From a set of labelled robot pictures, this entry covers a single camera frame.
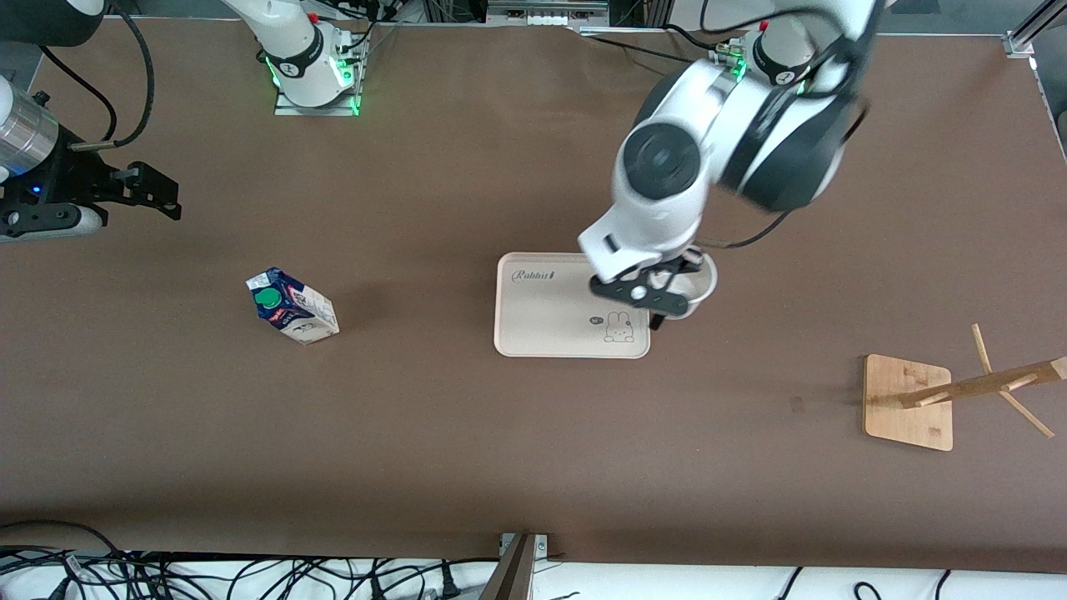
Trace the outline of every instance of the green led light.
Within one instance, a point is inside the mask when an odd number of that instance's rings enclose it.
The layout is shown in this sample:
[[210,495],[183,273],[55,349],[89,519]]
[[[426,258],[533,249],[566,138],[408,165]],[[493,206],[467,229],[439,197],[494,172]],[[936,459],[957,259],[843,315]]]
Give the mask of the green led light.
[[270,70],[270,79],[271,79],[271,81],[274,82],[274,86],[277,88],[278,90],[281,90],[282,89],[282,84],[278,83],[278,81],[277,81],[277,73],[274,73],[274,65],[270,64],[270,62],[268,61],[267,62],[267,68]]
[[345,65],[344,65],[344,64],[341,63],[341,61],[330,61],[330,62],[329,62],[329,63],[327,63],[327,64],[329,64],[329,65],[330,65],[330,68],[331,68],[331,69],[332,69],[332,70],[334,72],[334,77],[336,77],[336,78],[337,78],[337,84],[338,84],[338,85],[347,85],[347,84],[348,84],[348,82],[346,81],[346,79],[349,79],[349,78],[348,78],[348,77],[345,77],[345,76],[343,76],[343,75],[340,74],[340,68],[339,68],[339,66],[345,66]]
[[737,83],[740,83],[740,80],[745,78],[745,74],[747,72],[748,72],[748,63],[746,63],[744,60],[737,61],[737,66],[734,67],[733,69],[734,76],[737,77]]

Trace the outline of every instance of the rabbit logo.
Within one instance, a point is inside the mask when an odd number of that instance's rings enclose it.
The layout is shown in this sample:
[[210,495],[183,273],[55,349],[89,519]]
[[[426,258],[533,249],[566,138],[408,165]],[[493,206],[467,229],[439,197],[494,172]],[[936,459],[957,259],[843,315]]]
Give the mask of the rabbit logo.
[[634,325],[630,313],[608,313],[604,342],[633,342]]

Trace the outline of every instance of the wooden base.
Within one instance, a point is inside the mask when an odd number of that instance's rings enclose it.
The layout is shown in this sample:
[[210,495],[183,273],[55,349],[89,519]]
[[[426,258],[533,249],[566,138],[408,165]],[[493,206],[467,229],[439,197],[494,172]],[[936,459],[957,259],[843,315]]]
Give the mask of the wooden base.
[[890,399],[951,382],[944,367],[869,354],[863,362],[863,430],[875,438],[951,451],[951,401],[905,409]]

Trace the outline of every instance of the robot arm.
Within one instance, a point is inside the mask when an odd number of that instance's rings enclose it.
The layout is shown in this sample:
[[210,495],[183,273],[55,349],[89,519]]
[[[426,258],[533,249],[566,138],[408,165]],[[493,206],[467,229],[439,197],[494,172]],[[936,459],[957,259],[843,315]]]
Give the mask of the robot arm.
[[[77,46],[103,18],[103,0],[0,0],[0,40]],[[87,235],[107,224],[100,203],[148,206],[178,220],[178,185],[144,162],[123,171],[45,107],[0,78],[0,242]]]
[[840,4],[843,33],[831,47],[845,60],[826,59],[814,77],[815,90],[834,93],[739,79],[703,59],[653,88],[616,157],[611,207],[578,236],[598,275],[594,293],[658,311],[651,298],[619,296],[626,285],[605,284],[676,267],[712,186],[768,211],[806,206],[822,193],[841,160],[853,90],[885,2]]
[[299,0],[222,0],[252,29],[278,89],[294,105],[329,104],[354,84],[352,35],[313,23]]

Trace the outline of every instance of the white floor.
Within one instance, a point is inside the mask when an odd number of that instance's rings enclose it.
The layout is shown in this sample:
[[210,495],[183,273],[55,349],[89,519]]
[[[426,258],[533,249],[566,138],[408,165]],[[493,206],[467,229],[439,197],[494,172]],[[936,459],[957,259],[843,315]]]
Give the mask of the white floor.
[[[388,568],[401,565],[429,567],[436,560],[396,560]],[[331,560],[324,566],[335,572],[348,573],[348,564],[356,574],[366,573],[370,560]],[[233,578],[245,563],[187,563],[174,567],[182,574],[208,574]],[[250,600],[264,597],[264,593],[275,581],[282,579],[292,567],[284,562],[262,572],[260,568],[250,569],[251,577],[242,578],[235,586],[233,600]],[[456,584],[461,589],[483,585],[493,571],[493,563],[457,565],[452,567]],[[105,578],[113,577],[103,567],[96,572]],[[782,594],[790,574],[789,567],[700,567],[669,565],[596,565],[587,563],[539,563],[534,578],[532,600],[557,600],[577,593],[576,600],[775,600]],[[387,587],[407,572],[382,578],[382,587]],[[841,569],[806,568],[797,578],[789,600],[855,600],[853,587],[859,581],[874,585],[885,600],[930,600],[941,571],[912,569]],[[60,567],[35,567],[0,578],[0,597],[3,600],[34,600],[48,598],[63,579]],[[81,579],[95,581],[95,575],[82,572]],[[302,580],[289,594],[289,600],[341,600],[348,594],[350,584],[322,572],[315,577],[321,581]],[[226,598],[228,583],[219,580],[197,580],[214,600]],[[413,600],[418,594],[420,581],[416,577],[408,583],[388,591],[388,600]],[[113,600],[100,586],[87,587],[87,600]],[[120,598],[125,598],[125,589],[116,587]],[[441,591],[440,570],[426,575],[424,599],[434,598]],[[363,585],[353,600],[368,600],[370,586]],[[281,586],[268,595],[268,600],[277,599]],[[203,594],[192,591],[197,600]],[[81,600],[78,588],[69,586],[67,598]],[[861,600],[875,600],[870,591],[860,596]],[[1067,599],[1067,575],[1023,574],[981,571],[954,571],[941,593],[942,600],[1064,600]]]

